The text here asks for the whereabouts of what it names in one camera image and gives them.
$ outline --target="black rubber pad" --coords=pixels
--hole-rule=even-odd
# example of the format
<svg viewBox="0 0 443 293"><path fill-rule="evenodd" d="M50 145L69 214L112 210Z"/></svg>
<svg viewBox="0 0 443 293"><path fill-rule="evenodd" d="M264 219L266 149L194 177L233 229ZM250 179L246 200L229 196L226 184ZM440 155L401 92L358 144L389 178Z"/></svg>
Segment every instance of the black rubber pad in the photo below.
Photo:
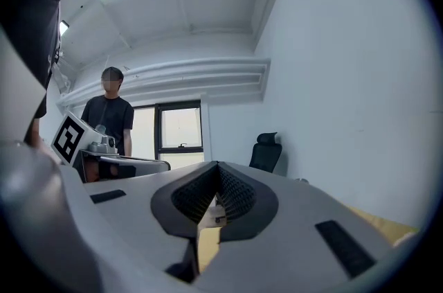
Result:
<svg viewBox="0 0 443 293"><path fill-rule="evenodd" d="M316 224L316 228L350 278L357 277L376 263L336 221L329 220Z"/></svg>
<svg viewBox="0 0 443 293"><path fill-rule="evenodd" d="M151 198L151 211L166 233L197 239L197 225L219 193L229 225L220 231L220 242L248 240L260 234L278 211L277 195L265 184L226 163L187 168L178 180L159 188Z"/></svg>
<svg viewBox="0 0 443 293"><path fill-rule="evenodd" d="M123 190L111 190L109 192L97 193L96 195L92 195L91 199L94 203L101 203L110 201L111 199L116 199L119 197L126 196L126 193Z"/></svg>

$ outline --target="office chair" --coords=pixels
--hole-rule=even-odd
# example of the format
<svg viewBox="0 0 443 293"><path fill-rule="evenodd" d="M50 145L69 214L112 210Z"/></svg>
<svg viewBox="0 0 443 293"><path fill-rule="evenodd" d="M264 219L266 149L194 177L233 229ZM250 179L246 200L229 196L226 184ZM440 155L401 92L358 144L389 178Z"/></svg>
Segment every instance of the office chair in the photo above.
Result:
<svg viewBox="0 0 443 293"><path fill-rule="evenodd" d="M282 145L275 142L275 133L263 133L257 137L257 144L254 145L250 168L273 172L280 155Z"/></svg>

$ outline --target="wooden surface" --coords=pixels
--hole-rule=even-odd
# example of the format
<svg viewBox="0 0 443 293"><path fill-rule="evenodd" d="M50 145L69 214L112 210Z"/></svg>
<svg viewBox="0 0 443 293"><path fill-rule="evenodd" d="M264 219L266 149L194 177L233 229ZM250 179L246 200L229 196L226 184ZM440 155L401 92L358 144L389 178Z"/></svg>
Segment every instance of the wooden surface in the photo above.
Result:
<svg viewBox="0 0 443 293"><path fill-rule="evenodd" d="M416 228L371 215L351 206L347 207L378 229L392 245L406 234L418 232ZM226 224L226 221L222 220L220 223L216 223L215 218L223 214L223 209L220 209L219 206L217 208L210 207L199 224L198 257L200 272L205 270L219 251L220 229Z"/></svg>

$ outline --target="black t-shirt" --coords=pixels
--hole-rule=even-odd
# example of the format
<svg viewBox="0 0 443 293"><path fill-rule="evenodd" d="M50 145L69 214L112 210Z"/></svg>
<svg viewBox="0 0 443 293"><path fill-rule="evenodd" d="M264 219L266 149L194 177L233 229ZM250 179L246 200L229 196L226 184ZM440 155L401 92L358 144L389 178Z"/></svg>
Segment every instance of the black t-shirt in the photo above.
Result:
<svg viewBox="0 0 443 293"><path fill-rule="evenodd" d="M47 89L60 48L60 0L3 1L1 24L16 51ZM46 97L35 118L46 114Z"/></svg>
<svg viewBox="0 0 443 293"><path fill-rule="evenodd" d="M86 104L82 120L92 128L104 125L106 134L115 138L118 153L125 155L123 130L131 130L134 120L134 109L129 102L120 97L112 100L104 96L94 97Z"/></svg>

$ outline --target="ceiling light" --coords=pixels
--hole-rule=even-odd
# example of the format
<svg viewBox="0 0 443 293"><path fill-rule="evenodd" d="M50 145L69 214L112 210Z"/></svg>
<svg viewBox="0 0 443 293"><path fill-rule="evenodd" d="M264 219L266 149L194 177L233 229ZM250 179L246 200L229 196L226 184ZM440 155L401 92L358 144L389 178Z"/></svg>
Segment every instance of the ceiling light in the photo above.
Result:
<svg viewBox="0 0 443 293"><path fill-rule="evenodd" d="M60 37L63 36L63 33L65 33L69 28L69 25L65 21L60 22Z"/></svg>

